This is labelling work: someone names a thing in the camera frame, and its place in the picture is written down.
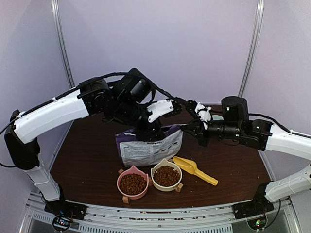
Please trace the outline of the purple pet food bag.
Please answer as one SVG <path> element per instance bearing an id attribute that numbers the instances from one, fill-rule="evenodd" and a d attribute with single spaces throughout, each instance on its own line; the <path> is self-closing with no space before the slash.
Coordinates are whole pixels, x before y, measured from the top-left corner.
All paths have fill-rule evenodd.
<path id="1" fill-rule="evenodd" d="M 171 159 L 181 149 L 183 131 L 174 124 L 162 128 L 165 137 L 154 142 L 143 142 L 136 139 L 134 130 L 130 129 L 115 135 L 118 155 L 125 167 L 145 167 L 156 165 L 162 159 Z"/>

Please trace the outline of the yellow plastic scoop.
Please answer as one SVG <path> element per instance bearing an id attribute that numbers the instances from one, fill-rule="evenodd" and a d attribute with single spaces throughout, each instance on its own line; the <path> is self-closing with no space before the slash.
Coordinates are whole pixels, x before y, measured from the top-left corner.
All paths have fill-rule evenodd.
<path id="1" fill-rule="evenodd" d="M 186 171 L 191 175 L 195 175 L 205 182 L 216 186 L 218 184 L 218 180 L 205 174 L 201 170 L 198 169 L 197 164 L 193 160 L 181 158 L 178 156 L 173 157 L 173 162 L 178 165 L 182 170 Z"/>

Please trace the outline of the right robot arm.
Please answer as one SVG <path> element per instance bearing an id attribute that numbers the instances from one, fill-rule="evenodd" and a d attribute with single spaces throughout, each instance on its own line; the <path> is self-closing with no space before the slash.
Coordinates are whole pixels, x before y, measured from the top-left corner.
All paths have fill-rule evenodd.
<path id="1" fill-rule="evenodd" d="M 260 151 L 277 151 L 311 159 L 311 137 L 308 134 L 287 129 L 275 119 L 256 114 L 257 119 L 250 120 L 247 100 L 237 96 L 225 97 L 221 101 L 222 120 L 214 120 L 210 114 L 211 107 L 189 100 L 186 110 L 193 121 L 182 129 L 198 140 L 200 146 L 206 147 L 211 138 L 230 139 L 238 144 Z M 249 203 L 253 214 L 260 214 L 268 201 L 274 202 L 311 187 L 311 167 L 275 182 L 258 187 L 254 200 Z"/>

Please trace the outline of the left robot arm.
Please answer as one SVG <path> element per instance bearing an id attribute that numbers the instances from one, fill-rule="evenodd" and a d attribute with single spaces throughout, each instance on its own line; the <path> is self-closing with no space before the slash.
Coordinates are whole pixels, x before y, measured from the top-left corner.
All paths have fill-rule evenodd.
<path id="1" fill-rule="evenodd" d="M 11 159 L 28 174 L 51 208 L 64 216 L 70 205 L 39 159 L 37 138 L 70 121 L 102 113 L 106 120 L 133 126 L 140 141 L 162 139 L 160 121 L 152 119 L 142 104 L 147 95 L 154 94 L 154 85 L 134 68 L 122 73 L 118 81 L 107 82 L 106 76 L 92 78 L 31 110 L 14 111 L 4 135 Z"/>

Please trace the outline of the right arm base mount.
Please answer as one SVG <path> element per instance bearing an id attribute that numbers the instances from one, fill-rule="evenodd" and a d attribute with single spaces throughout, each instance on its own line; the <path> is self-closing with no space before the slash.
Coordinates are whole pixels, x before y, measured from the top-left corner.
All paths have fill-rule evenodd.
<path id="1" fill-rule="evenodd" d="M 232 206 L 235 219 L 263 215 L 274 210 L 274 205 L 265 197 L 265 189 L 269 183 L 260 184 L 251 201 L 236 203 Z"/>

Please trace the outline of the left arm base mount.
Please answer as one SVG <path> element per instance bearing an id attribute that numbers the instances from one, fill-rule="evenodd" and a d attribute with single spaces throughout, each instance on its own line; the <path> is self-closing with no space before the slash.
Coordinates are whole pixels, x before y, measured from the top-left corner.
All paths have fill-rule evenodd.
<path id="1" fill-rule="evenodd" d="M 46 212 L 52 213 L 58 217 L 84 220 L 87 206 L 84 204 L 66 201 L 63 191 L 60 192 L 59 200 L 47 201 L 44 196 L 42 196 L 42 198 L 45 203 L 44 210 Z"/>

